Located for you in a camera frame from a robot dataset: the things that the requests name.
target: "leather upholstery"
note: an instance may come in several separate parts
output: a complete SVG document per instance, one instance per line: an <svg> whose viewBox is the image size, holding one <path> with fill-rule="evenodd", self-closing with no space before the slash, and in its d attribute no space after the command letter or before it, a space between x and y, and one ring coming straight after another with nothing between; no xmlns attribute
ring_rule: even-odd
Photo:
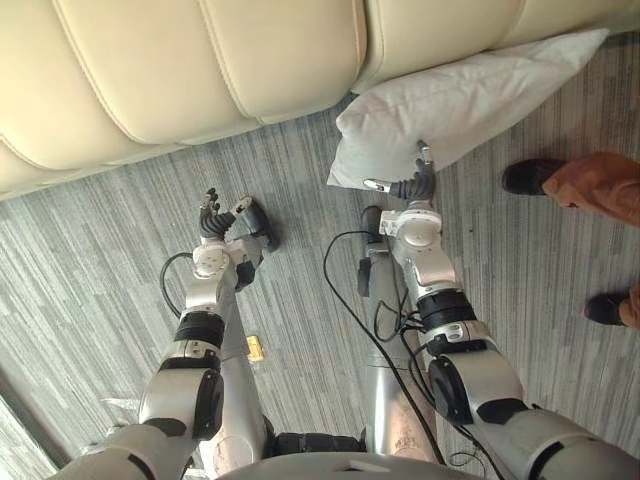
<svg viewBox="0 0 640 480"><path fill-rule="evenodd" d="M361 0L0 0L0 199L335 104Z"/></svg>
<svg viewBox="0 0 640 480"><path fill-rule="evenodd" d="M353 88L482 50L605 26L640 28L640 0L365 0L367 58Z"/></svg>
<svg viewBox="0 0 640 480"><path fill-rule="evenodd" d="M0 200L322 110L354 83L638 28L639 13L640 0L0 0Z"/></svg>

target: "robotic arm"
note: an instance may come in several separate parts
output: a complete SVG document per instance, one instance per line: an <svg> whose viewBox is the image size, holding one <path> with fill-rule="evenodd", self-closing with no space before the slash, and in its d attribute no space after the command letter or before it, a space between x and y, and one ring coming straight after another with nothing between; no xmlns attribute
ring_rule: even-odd
<svg viewBox="0 0 640 480"><path fill-rule="evenodd" d="M383 212L380 234L395 237L393 255L420 312L429 364L431 402L454 427L471 436L498 473L513 480L633 479L637 460L570 420L523 402L516 372L469 304L441 247L442 219L429 147L413 180L365 184L407 201Z"/></svg>
<svg viewBox="0 0 640 480"><path fill-rule="evenodd" d="M109 436L101 448L74 460L53 479L179 479L200 442L220 430L221 348L225 331L237 333L240 322L235 292L253 281L263 249L275 249L277 239L264 211L250 197L225 213L218 212L217 198L210 190L200 207L201 245L193 252L186 309L144 392L139 424ZM225 234L237 218L252 233L226 242Z"/></svg>

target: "black cable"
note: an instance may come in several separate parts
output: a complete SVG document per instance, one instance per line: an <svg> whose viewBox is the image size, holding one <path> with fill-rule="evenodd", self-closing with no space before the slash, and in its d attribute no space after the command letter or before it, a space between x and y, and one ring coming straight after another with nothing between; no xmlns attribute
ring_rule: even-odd
<svg viewBox="0 0 640 480"><path fill-rule="evenodd" d="M409 354L409 365L408 365L409 375L411 376L411 379L413 380L413 383L415 384L416 388L420 391L420 393L422 393L422 395L427 400L429 405L431 405L431 408L435 410L436 401L433 398L433 395L431 394L429 387L427 386L427 382L424 380L424 377L422 376L422 373L420 373L420 366L418 365L418 359L417 359L417 355L422 351L422 349L426 345L420 346L415 352L411 350L411 347L409 346L407 339L404 338L404 334L406 331L407 329L404 329L402 330L402 332L400 332L400 340L402 341L404 348L407 350L407 353ZM420 378L420 382L418 382L413 372L414 365L416 367L418 376Z"/></svg>
<svg viewBox="0 0 640 480"><path fill-rule="evenodd" d="M396 335L398 335L398 333L402 329L402 327L403 327L404 323L406 322L406 320L409 319L408 315L407 316L402 315L402 307L404 306L404 302L407 300L407 296L408 295L409 295L409 290L407 289L407 290L405 290L404 296L402 297L402 302L400 303L400 310L394 310L384 300L379 300L378 301L378 304L376 305L376 309L373 312L373 334L381 342L383 342L383 343L390 342L391 340L396 338ZM391 313L395 313L395 315L396 315L396 321L395 321L395 325L393 327L393 332L391 332L391 334L388 337L384 337L384 338L380 336L380 332L378 330L379 329L378 319L379 319L379 314L380 314L380 307L384 307L388 311L390 311Z"/></svg>
<svg viewBox="0 0 640 480"><path fill-rule="evenodd" d="M338 293L338 290L336 289L336 287L331 282L331 279L329 278L329 273L327 271L327 260L329 258L329 253L331 252L331 249L333 248L333 245L341 237L344 237L346 235L354 235L354 234L371 235L370 232L367 232L365 230L353 230L353 231L350 231L350 232L340 233L340 234L336 235L335 237L333 237L333 240L331 240L331 243L327 247L327 251L324 254L324 260L322 261L322 272L324 274L324 279L329 284L329 288L331 289L333 294L338 298L340 303L342 303L342 305L347 309L347 311L353 317L353 319L356 321L358 326L367 335L367 337L369 337L369 339L373 342L373 344L376 346L376 348L380 351L380 353L382 354L382 356L386 360L387 364L389 365L389 369L393 373L393 376L396 378L396 380L398 382L398 385L400 386L400 389L402 390L402 393L407 398L407 401L409 402L409 405L411 406L411 408L413 409L414 413L416 414L416 417L418 417L418 421L420 422L420 425L424 429L424 432L427 435L427 438L429 439L429 443L431 444L431 448L433 449L433 453L436 456L436 460L441 465L446 465L446 462L444 460L444 456L442 455L442 452L440 451L440 447L438 447L438 442L436 441L436 439L435 439L435 437L433 435L433 432L431 431L431 428L429 428L429 424L427 423L427 421L425 420L424 416L422 415L422 412L420 412L420 409L416 405L415 400L411 396L411 393L409 392L407 386L405 385L405 383L403 382L402 378L400 377L400 374L398 373L398 369L393 364L393 361L391 360L391 357L389 357L389 354L387 353L387 351L380 344L380 342L378 342L376 337L369 331L369 329L365 326L365 324L362 323L362 320L360 320L360 317L358 317L358 315L353 311L353 309L349 306L347 301L342 297L342 295L340 295Z"/></svg>
<svg viewBox="0 0 640 480"><path fill-rule="evenodd" d="M189 252L180 252L167 258L167 260L162 265L162 268L160 269L159 281L160 281L160 291L162 292L162 298L164 298L164 301L167 304L167 307L169 307L169 310L171 310L171 312L176 317L180 318L180 310L178 310L178 307L176 307L174 303L171 301L171 298L169 298L169 294L167 293L167 284L165 282L167 269L178 258L191 258L191 254Z"/></svg>
<svg viewBox="0 0 640 480"><path fill-rule="evenodd" d="M471 436L471 441L473 442L473 445L478 450L480 450L485 457L487 457L487 460L489 460L489 463L491 464L491 467L493 468L493 471L495 472L496 477L498 477L499 480L506 480L504 478L504 475L502 475L502 473L500 473L500 470L498 470L498 466L496 465L496 462L493 461L493 458L491 458L491 455L487 453L487 450L482 446L482 444L478 442L473 436Z"/></svg>
<svg viewBox="0 0 640 480"><path fill-rule="evenodd" d="M398 312L402 312L402 307L400 306L400 292L398 292L398 279L396 277L396 262L393 261L393 253L391 252L391 242L389 241L389 237L385 235L384 237L384 243L387 244L387 251L389 252L389 255L391 256L391 277L393 278L393 290L396 294L396 300L398 303Z"/></svg>
<svg viewBox="0 0 640 480"><path fill-rule="evenodd" d="M482 478L486 479L487 478L487 467L484 466L484 462L478 456L477 451L478 451L478 448L476 447L475 451L473 451L473 452L460 451L460 452L452 453L451 455L449 455L449 458L448 458L449 465L451 465L452 467L464 467L465 465L468 465L471 462L471 460L476 460L480 464L480 466L482 467ZM455 457L456 456L461 456L461 455L466 455L467 456L467 460L463 461L463 462L456 462L455 461Z"/></svg>

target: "white pillow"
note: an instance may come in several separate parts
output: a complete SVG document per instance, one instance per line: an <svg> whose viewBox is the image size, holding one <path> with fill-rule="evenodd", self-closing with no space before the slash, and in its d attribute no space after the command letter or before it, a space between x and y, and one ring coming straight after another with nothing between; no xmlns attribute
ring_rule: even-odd
<svg viewBox="0 0 640 480"><path fill-rule="evenodd" d="M338 116L342 132L327 183L364 188L365 178L410 178L416 142L436 168L510 128L575 75L607 29L481 53L367 90Z"/></svg>

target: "black shoe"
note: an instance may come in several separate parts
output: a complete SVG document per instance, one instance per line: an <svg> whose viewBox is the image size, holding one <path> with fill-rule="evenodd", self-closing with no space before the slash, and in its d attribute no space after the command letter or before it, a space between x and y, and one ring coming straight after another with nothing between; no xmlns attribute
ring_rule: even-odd
<svg viewBox="0 0 640 480"><path fill-rule="evenodd" d="M605 325L624 325L618 307L627 298L629 295L623 293L601 293L591 297L584 307L584 316Z"/></svg>
<svg viewBox="0 0 640 480"><path fill-rule="evenodd" d="M509 165L502 173L502 188L516 195L546 195L542 184L567 162L532 158Z"/></svg>

